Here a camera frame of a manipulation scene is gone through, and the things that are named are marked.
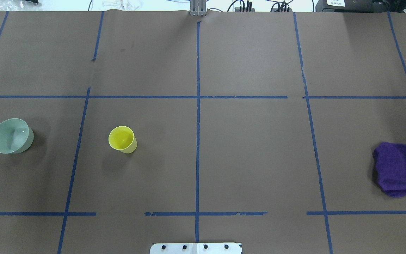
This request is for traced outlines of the white metal mounting plate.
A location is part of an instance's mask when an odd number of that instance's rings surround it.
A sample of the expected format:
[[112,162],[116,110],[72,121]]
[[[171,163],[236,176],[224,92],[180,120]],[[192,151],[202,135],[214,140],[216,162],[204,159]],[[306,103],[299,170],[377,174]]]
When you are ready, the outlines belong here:
[[242,244],[235,242],[157,243],[150,254],[242,254]]

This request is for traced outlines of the brown paper table cover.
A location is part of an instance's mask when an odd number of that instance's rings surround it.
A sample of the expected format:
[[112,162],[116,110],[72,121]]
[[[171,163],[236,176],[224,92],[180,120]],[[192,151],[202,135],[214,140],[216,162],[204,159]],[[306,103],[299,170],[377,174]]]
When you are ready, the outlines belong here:
[[406,144],[406,13],[0,12],[11,118],[0,254],[406,254],[373,158]]

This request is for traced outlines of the grey metal post bracket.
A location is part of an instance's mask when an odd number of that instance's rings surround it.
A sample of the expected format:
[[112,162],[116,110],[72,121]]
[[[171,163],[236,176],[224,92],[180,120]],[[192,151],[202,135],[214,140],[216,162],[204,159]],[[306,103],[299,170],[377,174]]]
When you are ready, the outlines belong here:
[[206,16],[206,0],[190,0],[190,16]]

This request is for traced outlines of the black device with label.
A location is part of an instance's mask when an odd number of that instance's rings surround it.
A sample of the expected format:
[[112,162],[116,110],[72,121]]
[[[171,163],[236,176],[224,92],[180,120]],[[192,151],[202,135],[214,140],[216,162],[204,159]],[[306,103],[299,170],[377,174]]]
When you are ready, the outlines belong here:
[[402,13],[406,0],[319,0],[315,12],[343,13]]

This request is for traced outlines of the white crumpled plastic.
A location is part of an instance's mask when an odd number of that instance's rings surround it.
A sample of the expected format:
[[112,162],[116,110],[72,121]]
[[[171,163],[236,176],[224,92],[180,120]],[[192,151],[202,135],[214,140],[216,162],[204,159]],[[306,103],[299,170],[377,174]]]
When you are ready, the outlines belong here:
[[103,8],[125,11],[137,11],[143,6],[143,0],[102,0]]

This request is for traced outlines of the black power strip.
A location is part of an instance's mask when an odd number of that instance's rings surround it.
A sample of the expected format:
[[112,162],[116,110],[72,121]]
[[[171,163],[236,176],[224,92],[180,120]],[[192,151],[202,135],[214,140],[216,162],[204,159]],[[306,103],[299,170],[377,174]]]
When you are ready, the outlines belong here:
[[235,12],[255,12],[254,7],[235,7],[234,9]]

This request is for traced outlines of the pale green bowl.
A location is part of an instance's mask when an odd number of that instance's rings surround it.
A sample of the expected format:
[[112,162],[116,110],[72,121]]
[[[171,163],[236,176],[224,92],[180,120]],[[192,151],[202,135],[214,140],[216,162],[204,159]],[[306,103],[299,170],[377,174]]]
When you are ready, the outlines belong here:
[[33,140],[33,130],[24,120],[11,118],[0,123],[0,154],[20,154]]

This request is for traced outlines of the yellow plastic cup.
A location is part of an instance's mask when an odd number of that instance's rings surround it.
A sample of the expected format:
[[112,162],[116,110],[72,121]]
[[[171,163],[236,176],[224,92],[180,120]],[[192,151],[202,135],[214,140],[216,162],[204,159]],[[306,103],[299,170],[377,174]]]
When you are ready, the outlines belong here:
[[124,154],[133,153],[137,148],[134,132],[127,126],[114,128],[109,134],[108,142],[111,148]]

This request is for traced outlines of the purple cloth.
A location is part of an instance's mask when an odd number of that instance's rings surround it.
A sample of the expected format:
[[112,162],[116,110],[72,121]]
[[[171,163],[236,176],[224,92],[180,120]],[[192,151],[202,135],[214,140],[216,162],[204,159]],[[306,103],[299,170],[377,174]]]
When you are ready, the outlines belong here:
[[373,151],[377,184],[392,198],[406,196],[406,144],[379,144]]

